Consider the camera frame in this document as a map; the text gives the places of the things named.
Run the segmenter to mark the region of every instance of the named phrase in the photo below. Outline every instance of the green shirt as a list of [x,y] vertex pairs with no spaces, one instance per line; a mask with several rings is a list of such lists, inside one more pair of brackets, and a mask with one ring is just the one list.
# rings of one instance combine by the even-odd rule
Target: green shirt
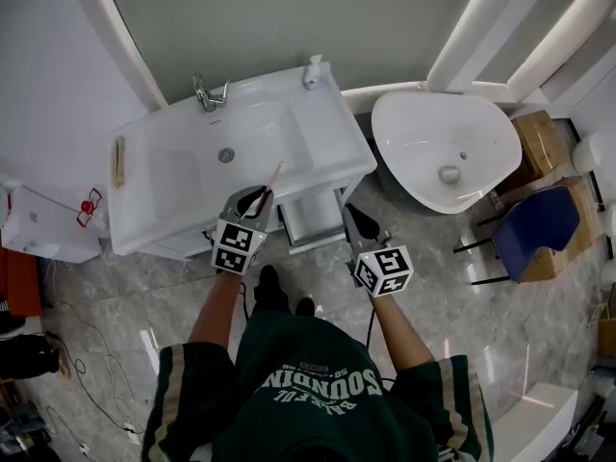
[[336,326],[262,311],[235,365],[213,344],[161,351],[142,460],[482,462],[492,452],[465,356],[400,372],[390,392],[366,347]]

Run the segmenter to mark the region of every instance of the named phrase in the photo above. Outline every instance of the sink basin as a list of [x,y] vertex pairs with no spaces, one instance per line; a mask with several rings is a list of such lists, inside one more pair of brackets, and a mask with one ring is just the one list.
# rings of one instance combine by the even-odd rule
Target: sink basin
[[281,162],[276,205],[373,171],[329,64],[315,90],[302,86],[303,70],[231,84],[227,105],[212,113],[191,97],[116,131],[114,141],[125,139],[125,184],[108,183],[114,251],[206,229],[229,195],[267,184]]
[[388,193],[394,200],[410,195],[437,213],[465,211],[522,160],[509,118],[475,96],[390,92],[374,105],[372,129],[393,175],[381,180],[397,181],[384,182]]

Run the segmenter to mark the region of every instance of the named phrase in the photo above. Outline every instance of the striped sleeve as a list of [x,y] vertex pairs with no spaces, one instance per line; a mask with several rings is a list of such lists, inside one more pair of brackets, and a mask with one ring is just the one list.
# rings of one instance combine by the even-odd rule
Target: striped sleeve
[[189,460],[237,412],[237,372],[224,347],[193,343],[161,350],[154,406],[141,460]]
[[391,392],[430,423],[443,449],[453,449],[464,460],[493,460],[492,427],[466,356],[400,372]]

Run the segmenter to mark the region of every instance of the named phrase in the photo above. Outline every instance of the blue chair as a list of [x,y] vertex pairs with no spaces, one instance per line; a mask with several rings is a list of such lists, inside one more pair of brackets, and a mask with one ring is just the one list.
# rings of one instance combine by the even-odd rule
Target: blue chair
[[507,275],[471,284],[489,284],[506,280],[520,282],[522,274],[539,248],[545,246],[556,251],[564,250],[578,226],[578,208],[569,189],[563,186],[548,187],[514,205],[502,217],[492,238],[461,246],[453,253],[492,242]]

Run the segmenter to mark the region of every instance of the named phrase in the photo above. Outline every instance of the faucet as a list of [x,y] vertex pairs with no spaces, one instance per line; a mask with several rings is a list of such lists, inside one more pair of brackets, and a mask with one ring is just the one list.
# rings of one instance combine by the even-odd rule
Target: faucet
[[212,94],[209,90],[205,90],[205,86],[203,86],[203,77],[201,77],[201,74],[199,72],[195,72],[192,76],[192,86],[196,92],[196,98],[199,100],[201,106],[203,106],[203,109],[207,113],[211,113],[218,105],[224,107],[224,105],[227,104],[227,87],[229,86],[229,81],[224,84],[222,95]]

